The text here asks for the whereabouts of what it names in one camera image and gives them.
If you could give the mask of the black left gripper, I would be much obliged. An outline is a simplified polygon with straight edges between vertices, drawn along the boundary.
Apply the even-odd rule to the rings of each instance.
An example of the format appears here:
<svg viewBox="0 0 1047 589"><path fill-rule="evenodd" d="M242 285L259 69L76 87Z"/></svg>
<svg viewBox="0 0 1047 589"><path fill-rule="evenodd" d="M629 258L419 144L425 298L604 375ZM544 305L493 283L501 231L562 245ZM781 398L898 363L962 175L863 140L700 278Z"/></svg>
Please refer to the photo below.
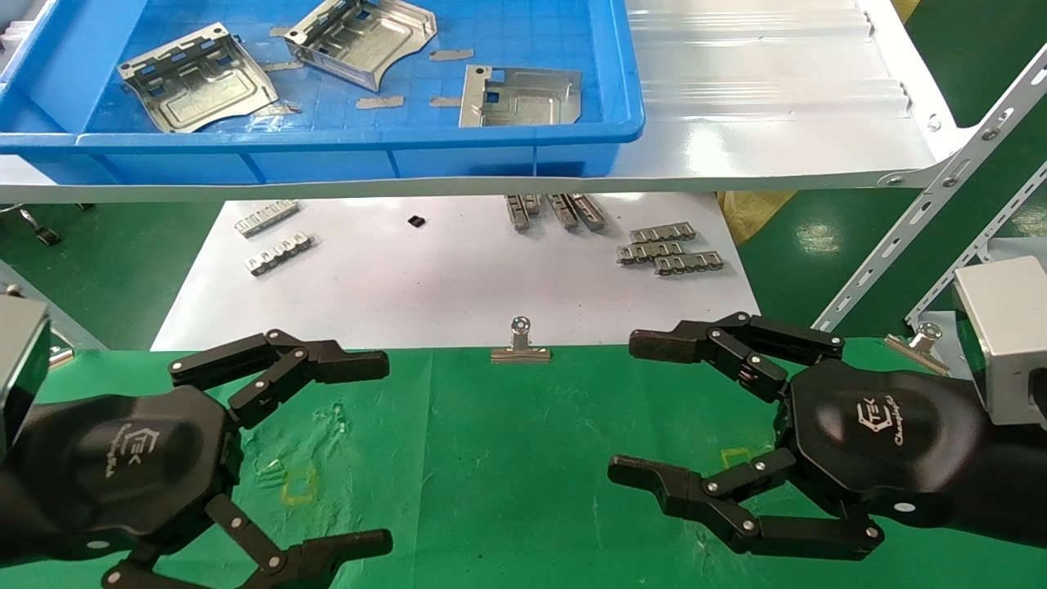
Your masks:
<svg viewBox="0 0 1047 589"><path fill-rule="evenodd" d="M226 496L243 459L236 425L253 429L307 384L382 380L388 354L270 330L176 359L169 376L180 387L161 395L31 407L21 429L22 564L131 551L104 588L200 588L153 568L213 522L257 564L242 588L329 588L350 560L389 554L382 528L281 549ZM228 411L203 392L245 377Z"/></svg>

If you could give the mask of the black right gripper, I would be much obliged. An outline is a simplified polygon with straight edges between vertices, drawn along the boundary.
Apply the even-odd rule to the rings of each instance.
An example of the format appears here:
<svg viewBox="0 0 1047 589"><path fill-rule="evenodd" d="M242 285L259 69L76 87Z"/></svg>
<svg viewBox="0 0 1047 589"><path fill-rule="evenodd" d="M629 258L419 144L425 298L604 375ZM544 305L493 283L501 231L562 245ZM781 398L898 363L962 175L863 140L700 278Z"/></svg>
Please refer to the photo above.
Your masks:
<svg viewBox="0 0 1047 589"><path fill-rule="evenodd" d="M869 518L912 527L990 529L985 445L992 422L968 381L870 371L840 361L831 333L736 312L634 330L633 358L709 364L763 402L781 403L778 450L713 476L614 455L614 484L650 492L667 517L699 523L736 553L863 560L885 540ZM777 359L810 366L789 383ZM790 480L830 519L752 514L744 501Z"/></svg>

